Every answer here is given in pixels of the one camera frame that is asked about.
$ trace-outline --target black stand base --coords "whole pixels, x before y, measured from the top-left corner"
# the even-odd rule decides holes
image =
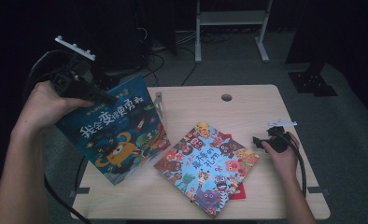
[[[310,75],[309,72],[290,72],[290,79],[299,93],[313,93],[315,96],[337,96],[332,86],[324,81],[321,75]]]

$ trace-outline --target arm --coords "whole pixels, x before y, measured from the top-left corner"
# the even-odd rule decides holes
[[[299,146],[299,142],[294,135],[290,133],[290,136],[291,141]],[[268,143],[262,142],[262,145],[271,155],[275,170],[282,183],[288,222],[316,223],[297,180],[297,157],[294,151],[289,147],[286,151],[277,153]]]
[[[0,180],[0,223],[48,223],[43,137],[65,113],[92,103],[61,98],[38,83],[13,128]]]

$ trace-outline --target illustrated book cover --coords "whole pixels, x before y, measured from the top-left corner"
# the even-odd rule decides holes
[[[166,131],[141,76],[108,91],[113,106],[95,102],[56,124],[58,129],[113,184],[170,146]]]
[[[259,156],[206,122],[199,122],[154,167],[215,218]]]

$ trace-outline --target light wood tabletop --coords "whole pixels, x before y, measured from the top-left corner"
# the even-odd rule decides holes
[[[286,217],[283,191],[270,156],[264,150],[255,148],[252,143],[253,136],[269,138],[266,132],[269,128],[268,121],[291,120],[276,86],[149,88],[152,98],[155,98],[157,92],[162,93],[163,125],[171,147],[197,122],[205,121],[222,133],[230,133],[234,140],[245,147],[253,148],[260,156],[244,180],[247,198],[228,201],[217,219]],[[232,100],[222,100],[225,98],[221,98],[223,95],[231,96]],[[285,127],[285,130],[298,138],[293,126]],[[316,219],[328,218],[330,209],[322,192],[318,190],[318,181],[302,146],[300,152],[304,159],[307,188],[315,189],[307,192],[306,199]],[[89,192],[78,194],[73,207],[87,218],[211,219],[153,167],[162,154],[117,186],[113,186],[88,163],[80,187],[89,188]],[[301,183],[300,166],[297,177]]]

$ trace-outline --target table hole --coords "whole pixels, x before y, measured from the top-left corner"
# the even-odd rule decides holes
[[[221,99],[225,102],[230,102],[232,101],[233,97],[230,94],[222,94]]]

